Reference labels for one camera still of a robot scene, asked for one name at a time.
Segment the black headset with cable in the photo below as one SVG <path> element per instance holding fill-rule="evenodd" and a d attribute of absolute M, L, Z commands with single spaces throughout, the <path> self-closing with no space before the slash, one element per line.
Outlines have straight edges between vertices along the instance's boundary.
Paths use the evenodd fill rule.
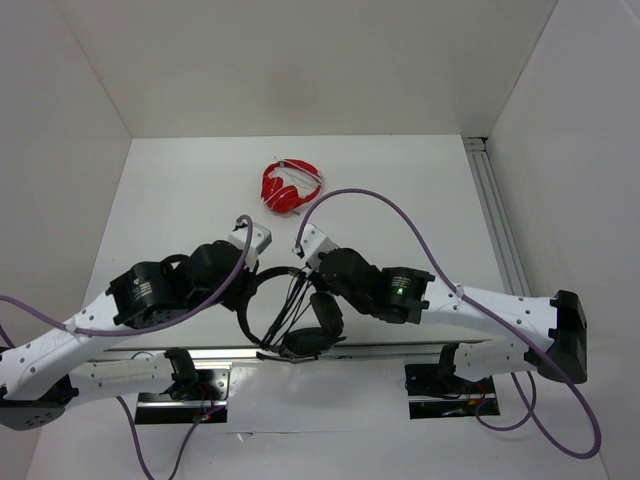
<path fill-rule="evenodd" d="M 259 287 L 277 277 L 291 278 L 285 301 L 266 333 L 258 337 L 249 326 L 248 310 Z M 278 266 L 255 276 L 236 310 L 240 330 L 258 348 L 263 361 L 291 364 L 317 361 L 343 342 L 343 314 L 318 275 L 306 269 Z"/>

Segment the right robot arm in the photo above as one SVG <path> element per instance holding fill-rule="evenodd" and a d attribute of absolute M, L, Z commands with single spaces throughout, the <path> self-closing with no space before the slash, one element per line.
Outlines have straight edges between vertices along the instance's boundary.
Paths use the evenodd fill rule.
<path fill-rule="evenodd" d="M 360 314 L 390 324 L 451 325 L 488 335 L 478 344 L 443 347 L 436 379 L 448 392 L 499 373 L 534 370 L 562 383 L 583 384 L 587 373 L 587 321 L 579 296 L 521 297 L 450 288 L 427 271 L 379 269 L 350 248 L 307 254 L 320 284 Z"/>

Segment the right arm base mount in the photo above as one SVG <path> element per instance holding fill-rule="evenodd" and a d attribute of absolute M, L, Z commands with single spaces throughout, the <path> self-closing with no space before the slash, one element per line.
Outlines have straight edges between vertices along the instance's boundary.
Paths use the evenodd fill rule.
<path fill-rule="evenodd" d="M 412 354 L 404 361 L 404 388 L 411 420 L 499 416 L 491 377 L 472 382 L 455 375 L 450 361 L 457 344 L 436 345 L 433 352 Z"/>

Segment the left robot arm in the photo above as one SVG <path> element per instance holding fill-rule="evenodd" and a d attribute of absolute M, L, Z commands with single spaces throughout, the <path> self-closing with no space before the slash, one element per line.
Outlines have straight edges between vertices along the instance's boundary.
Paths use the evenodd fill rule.
<path fill-rule="evenodd" d="M 184 348 L 119 361 L 98 357 L 190 313 L 216 304 L 232 309 L 255 276 L 263 250 L 256 241 L 239 248 L 219 240 L 190 255 L 140 262 L 60 328 L 2 350 L 2 425 L 36 429 L 72 407 L 130 393 L 189 397 L 200 379 Z"/>

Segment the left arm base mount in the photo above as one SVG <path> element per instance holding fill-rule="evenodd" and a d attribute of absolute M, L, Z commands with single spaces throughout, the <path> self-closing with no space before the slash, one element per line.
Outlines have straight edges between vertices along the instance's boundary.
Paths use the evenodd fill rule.
<path fill-rule="evenodd" d="M 198 380 L 188 393 L 140 393 L 134 411 L 136 425 L 224 424 L 228 420 L 231 363 L 196 359 Z"/>

